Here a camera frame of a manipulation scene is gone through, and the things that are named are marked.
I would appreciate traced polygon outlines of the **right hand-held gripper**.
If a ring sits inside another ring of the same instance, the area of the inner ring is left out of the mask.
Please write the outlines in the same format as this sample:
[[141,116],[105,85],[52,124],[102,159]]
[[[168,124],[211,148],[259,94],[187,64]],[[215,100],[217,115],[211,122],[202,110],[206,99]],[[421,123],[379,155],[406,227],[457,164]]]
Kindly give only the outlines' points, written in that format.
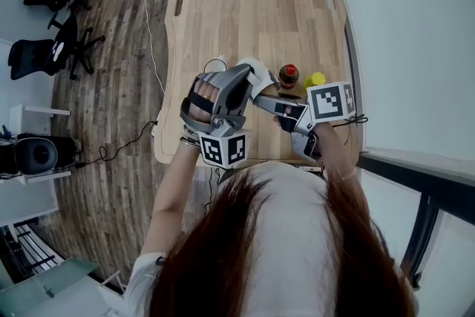
[[334,82],[307,88],[305,103],[278,100],[277,97],[259,94],[255,106],[275,109],[278,103],[292,106],[297,122],[282,122],[281,128],[290,133],[292,150],[299,156],[318,162],[318,138],[312,131],[317,124],[334,122],[337,127],[356,122],[356,101],[349,82]]

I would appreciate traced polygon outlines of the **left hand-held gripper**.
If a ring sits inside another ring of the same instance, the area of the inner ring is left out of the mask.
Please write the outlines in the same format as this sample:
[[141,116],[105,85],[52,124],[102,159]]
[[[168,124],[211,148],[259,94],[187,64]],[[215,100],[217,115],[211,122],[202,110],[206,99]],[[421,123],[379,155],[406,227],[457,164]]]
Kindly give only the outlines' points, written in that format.
[[[218,89],[217,99],[210,102],[194,92],[201,79]],[[199,74],[180,106],[180,117],[188,141],[199,145],[203,162],[230,169],[247,158],[250,133],[243,130],[244,111],[251,92],[261,83],[255,69],[244,63],[223,72]],[[212,115],[208,123],[196,121],[189,112],[195,104]]]

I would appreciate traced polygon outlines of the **person's right hand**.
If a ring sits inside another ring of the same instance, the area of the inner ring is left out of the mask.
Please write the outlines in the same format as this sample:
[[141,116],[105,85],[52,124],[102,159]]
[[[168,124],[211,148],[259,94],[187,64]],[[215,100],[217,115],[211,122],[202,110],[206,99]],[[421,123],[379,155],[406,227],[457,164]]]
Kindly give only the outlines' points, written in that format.
[[279,125],[282,122],[297,122],[296,118],[292,115],[292,106],[285,105],[283,103],[278,103],[275,106],[276,115],[273,117],[273,120]]

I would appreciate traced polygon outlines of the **person's left hand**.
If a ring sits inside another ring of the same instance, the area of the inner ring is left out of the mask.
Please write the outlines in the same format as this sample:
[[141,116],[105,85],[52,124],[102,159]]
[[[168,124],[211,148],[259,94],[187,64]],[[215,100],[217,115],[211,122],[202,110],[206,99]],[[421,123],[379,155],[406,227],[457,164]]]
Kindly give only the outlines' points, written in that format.
[[[218,89],[213,85],[210,85],[208,82],[204,82],[203,80],[199,79],[194,86],[194,92],[210,102],[215,102],[217,99]],[[189,112],[190,115],[199,122],[208,123],[212,117],[210,113],[196,106],[195,104],[190,105]]]

